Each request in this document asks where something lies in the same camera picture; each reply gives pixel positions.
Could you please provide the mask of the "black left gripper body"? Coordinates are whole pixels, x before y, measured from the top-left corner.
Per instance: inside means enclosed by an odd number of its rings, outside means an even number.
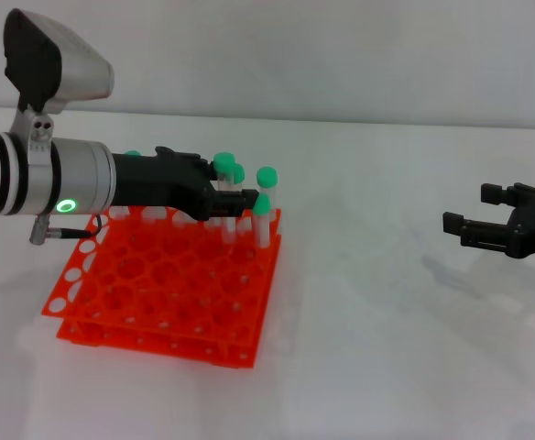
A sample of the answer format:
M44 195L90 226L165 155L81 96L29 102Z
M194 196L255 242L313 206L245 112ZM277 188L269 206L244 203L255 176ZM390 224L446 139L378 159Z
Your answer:
M115 195L112 206L163 206L188 214L188 207L204 189L174 182L154 156L114 154Z

